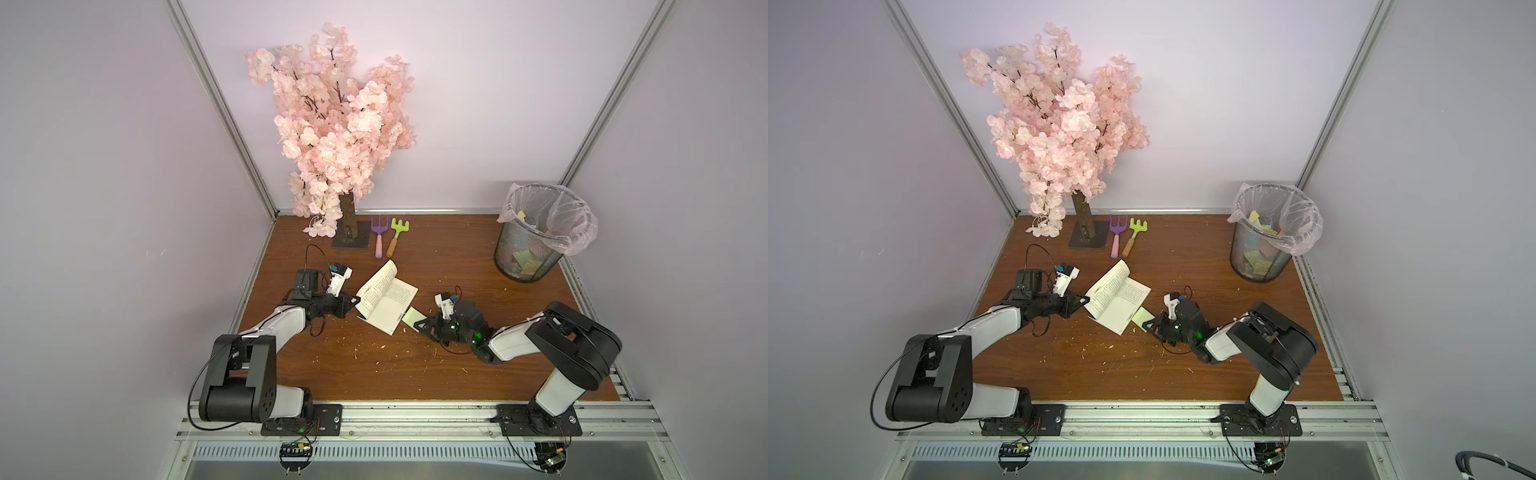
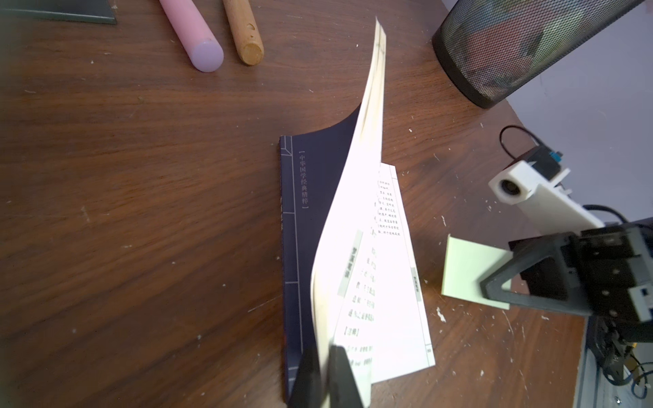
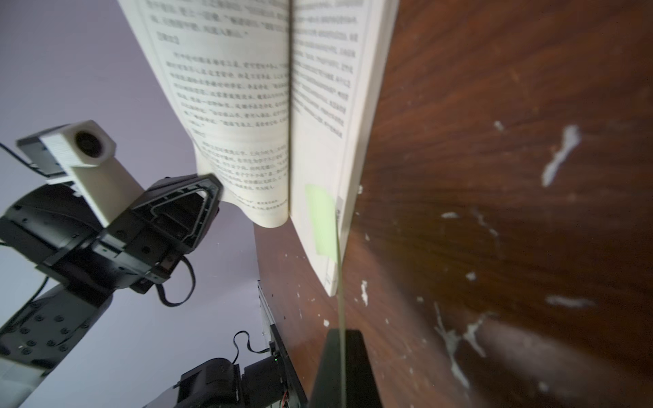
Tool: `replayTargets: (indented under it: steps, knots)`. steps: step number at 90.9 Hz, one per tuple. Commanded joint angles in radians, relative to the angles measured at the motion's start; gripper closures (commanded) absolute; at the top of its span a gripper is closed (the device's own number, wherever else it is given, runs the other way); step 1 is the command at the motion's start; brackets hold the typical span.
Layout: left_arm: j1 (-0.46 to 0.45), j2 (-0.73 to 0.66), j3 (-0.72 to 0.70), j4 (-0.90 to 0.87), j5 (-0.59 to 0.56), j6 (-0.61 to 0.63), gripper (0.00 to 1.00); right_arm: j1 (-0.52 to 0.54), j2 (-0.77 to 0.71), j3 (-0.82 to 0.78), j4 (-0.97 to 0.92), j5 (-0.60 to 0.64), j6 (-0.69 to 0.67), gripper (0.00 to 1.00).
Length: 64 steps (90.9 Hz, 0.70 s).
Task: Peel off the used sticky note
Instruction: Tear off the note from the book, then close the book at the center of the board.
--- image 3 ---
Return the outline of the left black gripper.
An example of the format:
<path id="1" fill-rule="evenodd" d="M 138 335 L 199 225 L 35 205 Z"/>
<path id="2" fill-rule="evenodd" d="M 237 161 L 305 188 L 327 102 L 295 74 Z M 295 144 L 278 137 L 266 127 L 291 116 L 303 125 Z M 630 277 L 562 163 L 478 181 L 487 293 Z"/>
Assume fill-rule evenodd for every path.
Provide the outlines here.
<path id="1" fill-rule="evenodd" d="M 104 227 L 67 185 L 44 185 L 1 217 L 1 239 L 72 290 L 145 293 L 195 251 L 219 213 L 212 173 L 162 178 Z"/>

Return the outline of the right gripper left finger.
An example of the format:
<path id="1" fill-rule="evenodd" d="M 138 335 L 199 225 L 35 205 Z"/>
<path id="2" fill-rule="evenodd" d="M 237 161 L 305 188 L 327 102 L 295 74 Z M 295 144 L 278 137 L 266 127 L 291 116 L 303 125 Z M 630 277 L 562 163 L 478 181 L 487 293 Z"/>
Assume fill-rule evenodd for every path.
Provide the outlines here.
<path id="1" fill-rule="evenodd" d="M 341 344 L 338 329 L 330 330 L 326 336 L 308 406 L 341 406 Z"/>

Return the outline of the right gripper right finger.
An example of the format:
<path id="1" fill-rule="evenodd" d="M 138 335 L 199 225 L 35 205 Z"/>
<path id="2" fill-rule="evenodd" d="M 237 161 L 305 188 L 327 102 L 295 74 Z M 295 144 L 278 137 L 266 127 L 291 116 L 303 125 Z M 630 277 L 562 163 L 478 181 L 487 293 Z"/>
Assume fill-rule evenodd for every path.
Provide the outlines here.
<path id="1" fill-rule="evenodd" d="M 381 408 L 382 402 L 368 357 L 363 334 L 346 331 L 346 407 Z"/>

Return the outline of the green sticky note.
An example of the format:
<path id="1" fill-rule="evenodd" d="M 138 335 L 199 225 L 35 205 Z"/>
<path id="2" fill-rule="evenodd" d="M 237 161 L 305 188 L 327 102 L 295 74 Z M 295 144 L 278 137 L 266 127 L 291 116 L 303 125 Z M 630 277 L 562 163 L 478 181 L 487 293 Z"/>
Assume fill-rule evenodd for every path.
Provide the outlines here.
<path id="1" fill-rule="evenodd" d="M 338 238 L 338 217 L 335 200 L 331 194 L 318 185 L 305 187 L 306 199 L 313 227 L 316 252 L 329 258 L 335 265 L 338 301 L 338 348 L 340 407 L 347 406 L 346 394 L 346 324 L 345 294 L 342 258 Z"/>

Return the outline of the dark blue paperback book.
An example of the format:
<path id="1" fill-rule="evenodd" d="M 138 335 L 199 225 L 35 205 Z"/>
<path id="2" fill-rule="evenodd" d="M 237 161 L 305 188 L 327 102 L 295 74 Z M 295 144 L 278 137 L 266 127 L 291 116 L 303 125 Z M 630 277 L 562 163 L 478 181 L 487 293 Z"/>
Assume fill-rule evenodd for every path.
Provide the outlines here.
<path id="1" fill-rule="evenodd" d="M 307 190 L 334 200 L 347 244 L 396 22 L 396 1 L 123 1 L 194 146 L 197 169 L 255 224 L 291 222 L 328 295 Z"/>

